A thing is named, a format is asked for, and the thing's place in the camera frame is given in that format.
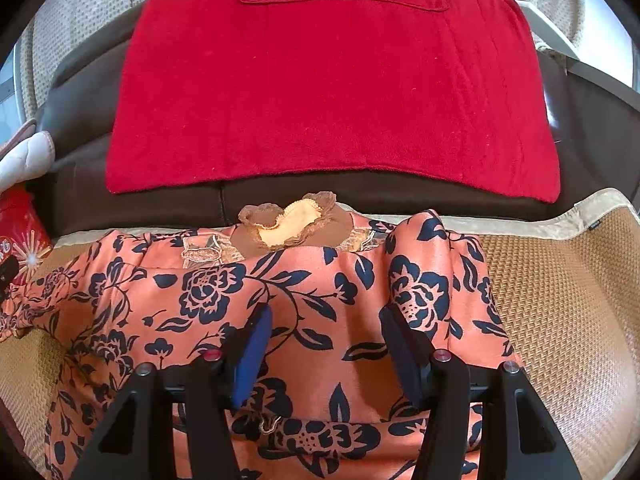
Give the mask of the orange floral garment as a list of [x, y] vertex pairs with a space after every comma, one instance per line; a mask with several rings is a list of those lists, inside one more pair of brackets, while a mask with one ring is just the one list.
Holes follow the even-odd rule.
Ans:
[[405, 479], [427, 416], [401, 393], [378, 315], [465, 363], [514, 355], [478, 240], [433, 211], [398, 224], [346, 214], [356, 243], [251, 255], [232, 229], [113, 231], [12, 287], [1, 335], [32, 328], [65, 351], [44, 430], [49, 479], [72, 473], [134, 368], [183, 365], [219, 348], [260, 304], [272, 332], [250, 398], [229, 416], [247, 479]]

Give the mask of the woven bamboo seat mat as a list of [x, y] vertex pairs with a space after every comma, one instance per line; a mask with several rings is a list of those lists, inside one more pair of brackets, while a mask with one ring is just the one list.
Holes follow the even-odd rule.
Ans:
[[[232, 229], [232, 247], [257, 255], [312, 243], [356, 243], [346, 214], [358, 212], [334, 194], [318, 192], [286, 207], [247, 206], [232, 226], [190, 230]], [[412, 217], [359, 215], [388, 224]], [[437, 215], [446, 229], [480, 243], [514, 351], [509, 360], [525, 367], [580, 474], [612, 477], [639, 440], [639, 219], [631, 204], [609, 189], [541, 222]], [[190, 230], [70, 234], [28, 283], [113, 231]], [[29, 465], [45, 477], [44, 430], [64, 358], [64, 348], [41, 330], [1, 335], [1, 419]]]

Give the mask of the red gift box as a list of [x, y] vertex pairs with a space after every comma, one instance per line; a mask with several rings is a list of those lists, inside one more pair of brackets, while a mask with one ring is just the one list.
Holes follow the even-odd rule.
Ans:
[[24, 285], [36, 273], [52, 250], [46, 230], [39, 220], [32, 196], [22, 184], [1, 194], [1, 262], [9, 256], [17, 260], [14, 283]]

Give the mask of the white quilted folded blanket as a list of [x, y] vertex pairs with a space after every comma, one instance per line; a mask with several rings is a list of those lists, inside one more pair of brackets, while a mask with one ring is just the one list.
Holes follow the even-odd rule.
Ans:
[[1, 145], [0, 193], [43, 176], [54, 161], [52, 136], [46, 130], [39, 130], [35, 119], [29, 119]]

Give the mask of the dark brown leather sofa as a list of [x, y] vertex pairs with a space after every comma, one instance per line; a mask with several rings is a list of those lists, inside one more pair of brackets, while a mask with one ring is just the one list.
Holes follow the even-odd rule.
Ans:
[[544, 98], [561, 165], [562, 191], [551, 204], [384, 172], [325, 172], [205, 183], [115, 195], [105, 164], [120, 74], [134, 25], [132, 9], [63, 58], [36, 122], [53, 138], [52, 169], [32, 182], [36, 211], [52, 236], [82, 230], [228, 226], [249, 204], [286, 205], [331, 191], [366, 214], [546, 220], [602, 188], [639, 198], [639, 96], [596, 68], [556, 53], [539, 55]]

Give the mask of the red blanket on sofa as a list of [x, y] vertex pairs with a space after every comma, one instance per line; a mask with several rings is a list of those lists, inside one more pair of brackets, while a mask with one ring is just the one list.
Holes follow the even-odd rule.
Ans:
[[560, 165], [514, 0], [148, 0], [106, 186], [384, 170], [554, 202]]

